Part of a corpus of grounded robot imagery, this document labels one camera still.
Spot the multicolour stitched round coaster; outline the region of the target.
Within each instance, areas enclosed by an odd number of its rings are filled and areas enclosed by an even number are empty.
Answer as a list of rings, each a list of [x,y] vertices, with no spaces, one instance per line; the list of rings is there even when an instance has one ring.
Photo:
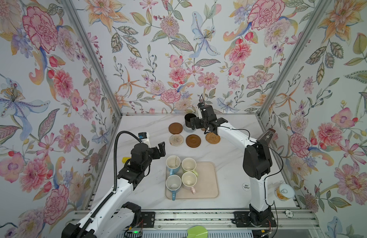
[[[169,138],[169,143],[174,146],[174,147],[178,147],[181,146],[184,142],[184,138],[183,136],[181,136],[180,134],[173,134],[172,136],[170,136]]]

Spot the round woven rattan coaster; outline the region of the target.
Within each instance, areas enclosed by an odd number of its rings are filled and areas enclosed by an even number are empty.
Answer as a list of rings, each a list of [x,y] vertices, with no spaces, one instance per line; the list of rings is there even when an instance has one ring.
[[[205,139],[210,144],[217,144],[220,142],[221,137],[219,135],[216,135],[215,133],[207,133],[205,136]]]

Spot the round wooden coaster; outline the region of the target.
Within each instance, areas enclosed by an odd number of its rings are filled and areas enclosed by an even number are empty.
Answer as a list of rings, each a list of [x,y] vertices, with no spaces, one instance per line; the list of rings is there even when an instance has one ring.
[[[180,134],[183,131],[183,125],[180,123],[172,123],[169,125],[168,130],[171,134]]]

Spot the ridged brown wooden coaster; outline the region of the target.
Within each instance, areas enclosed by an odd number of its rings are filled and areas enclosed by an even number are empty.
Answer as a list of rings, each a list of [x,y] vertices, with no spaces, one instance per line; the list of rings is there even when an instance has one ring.
[[[186,137],[186,144],[190,148],[197,148],[201,145],[201,138],[198,135],[191,134]]]

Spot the cream mug pink handle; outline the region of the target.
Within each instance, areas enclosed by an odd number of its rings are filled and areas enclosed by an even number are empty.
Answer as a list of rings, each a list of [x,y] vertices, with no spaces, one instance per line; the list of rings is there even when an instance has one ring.
[[[196,193],[195,185],[197,183],[197,176],[193,172],[185,172],[181,176],[183,188],[189,190],[192,194]]]

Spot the black mug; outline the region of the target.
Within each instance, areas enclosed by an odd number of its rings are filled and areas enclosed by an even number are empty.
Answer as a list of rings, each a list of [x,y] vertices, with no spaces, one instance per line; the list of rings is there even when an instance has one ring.
[[[192,113],[189,113],[189,114],[186,114],[184,116],[184,122],[185,122],[185,126],[189,129],[192,129],[191,127],[191,119],[193,118],[196,118],[196,115],[195,114],[192,114]]]

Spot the grey-blue woven round coaster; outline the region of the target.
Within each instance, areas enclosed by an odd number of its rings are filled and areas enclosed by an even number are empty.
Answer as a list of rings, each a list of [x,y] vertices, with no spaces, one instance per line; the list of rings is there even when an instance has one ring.
[[[184,130],[185,132],[188,132],[188,133],[193,133],[193,132],[195,132],[195,129],[193,130],[192,128],[189,128],[189,127],[187,127],[187,126],[183,126],[183,130]]]

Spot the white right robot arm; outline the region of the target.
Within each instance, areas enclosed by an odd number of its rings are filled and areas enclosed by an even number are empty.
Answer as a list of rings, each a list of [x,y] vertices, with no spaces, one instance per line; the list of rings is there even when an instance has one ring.
[[[242,129],[233,127],[224,118],[217,118],[209,110],[201,112],[202,117],[189,119],[187,126],[191,129],[205,129],[221,138],[227,139],[244,151],[242,167],[250,177],[252,198],[249,205],[247,224],[254,227],[262,227],[266,221],[271,221],[273,213],[268,203],[268,186],[266,180],[273,165],[270,143],[273,141],[275,130],[266,130],[259,138],[253,139],[249,134],[243,133]]]

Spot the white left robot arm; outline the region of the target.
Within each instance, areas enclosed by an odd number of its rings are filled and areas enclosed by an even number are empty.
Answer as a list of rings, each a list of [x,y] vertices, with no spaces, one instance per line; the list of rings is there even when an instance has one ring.
[[[99,204],[77,224],[69,223],[62,231],[63,238],[113,238],[120,231],[141,223],[141,207],[128,197],[146,177],[153,160],[166,156],[165,142],[151,148],[138,143],[131,158],[117,175],[117,182]]]

